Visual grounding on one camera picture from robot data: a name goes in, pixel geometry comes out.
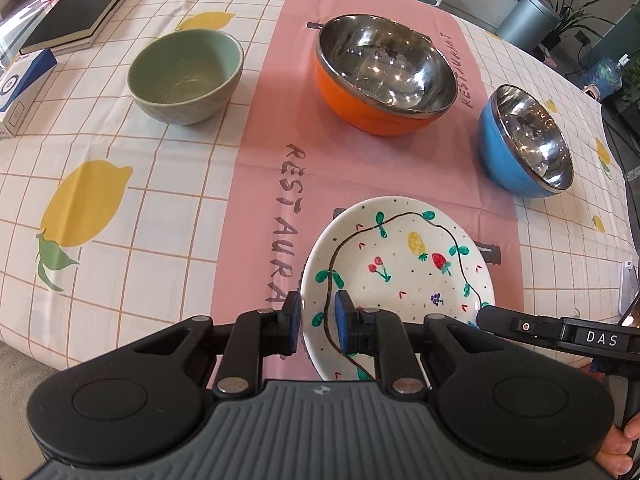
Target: green ceramic bowl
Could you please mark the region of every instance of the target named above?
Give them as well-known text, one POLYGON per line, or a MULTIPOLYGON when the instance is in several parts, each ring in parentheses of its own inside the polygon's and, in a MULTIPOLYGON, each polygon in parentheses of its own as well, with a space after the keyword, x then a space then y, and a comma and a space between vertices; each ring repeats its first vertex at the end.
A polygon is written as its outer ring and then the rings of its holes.
POLYGON ((223 110, 236 90, 244 53, 219 30, 179 30, 146 46, 127 85, 147 114, 169 124, 193 124, 223 110))

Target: orange bowl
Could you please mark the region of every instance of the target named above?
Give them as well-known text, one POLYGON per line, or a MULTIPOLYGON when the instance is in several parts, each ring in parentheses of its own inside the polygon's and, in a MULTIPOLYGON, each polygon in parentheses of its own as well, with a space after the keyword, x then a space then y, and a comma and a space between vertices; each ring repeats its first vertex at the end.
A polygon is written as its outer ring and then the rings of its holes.
POLYGON ((314 68, 331 109, 379 136, 432 123, 458 95, 453 70, 429 38, 377 16, 329 20, 318 35, 314 68))

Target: yellow lemon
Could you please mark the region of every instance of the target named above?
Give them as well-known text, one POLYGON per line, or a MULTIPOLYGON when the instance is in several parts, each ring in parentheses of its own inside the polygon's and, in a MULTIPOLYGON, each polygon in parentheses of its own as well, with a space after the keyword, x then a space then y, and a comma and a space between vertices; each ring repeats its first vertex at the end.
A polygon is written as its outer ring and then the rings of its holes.
POLYGON ((235 16, 232 12, 221 12, 212 10, 211 12, 201 12, 190 18, 186 18, 175 30, 187 30, 188 28, 208 28, 218 30, 224 27, 235 16))
POLYGON ((596 229, 601 233, 606 232, 604 229, 604 224, 602 223, 602 219, 598 215, 593 216, 593 225, 596 226, 596 229))
POLYGON ((409 250, 418 256, 418 259, 425 261, 427 259, 427 249, 424 246, 424 242, 420 235, 416 232, 410 232, 406 238, 406 244, 409 247, 409 250))
POLYGON ((608 166, 609 164, 611 164, 611 156, 609 155, 609 152, 604 147, 604 144, 601 142, 601 140, 598 137, 596 137, 595 139, 596 139, 596 153, 600 157, 600 160, 608 166))
POLYGON ((549 110, 551 113, 553 114, 558 113, 558 107, 556 106, 556 103, 553 102, 551 99, 547 99, 545 101, 545 106, 546 106, 546 109, 549 110))
POLYGON ((78 166, 54 193, 40 230, 60 247, 75 247, 91 240, 116 214, 133 168, 116 168, 106 160, 78 166))

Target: trash can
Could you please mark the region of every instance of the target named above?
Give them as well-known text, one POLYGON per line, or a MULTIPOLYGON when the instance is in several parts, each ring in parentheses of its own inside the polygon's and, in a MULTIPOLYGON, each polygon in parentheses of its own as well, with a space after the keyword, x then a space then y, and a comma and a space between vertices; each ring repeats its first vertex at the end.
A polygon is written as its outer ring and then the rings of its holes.
POLYGON ((559 22, 560 16, 547 0, 518 0, 496 36, 531 52, 559 22))

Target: black book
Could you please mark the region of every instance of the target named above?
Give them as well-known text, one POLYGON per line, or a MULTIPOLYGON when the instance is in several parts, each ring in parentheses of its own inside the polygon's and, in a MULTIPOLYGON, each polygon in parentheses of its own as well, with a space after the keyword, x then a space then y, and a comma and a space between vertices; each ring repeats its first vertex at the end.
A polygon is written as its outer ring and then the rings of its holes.
POLYGON ((59 0, 24 42, 21 54, 90 38, 120 0, 59 0))

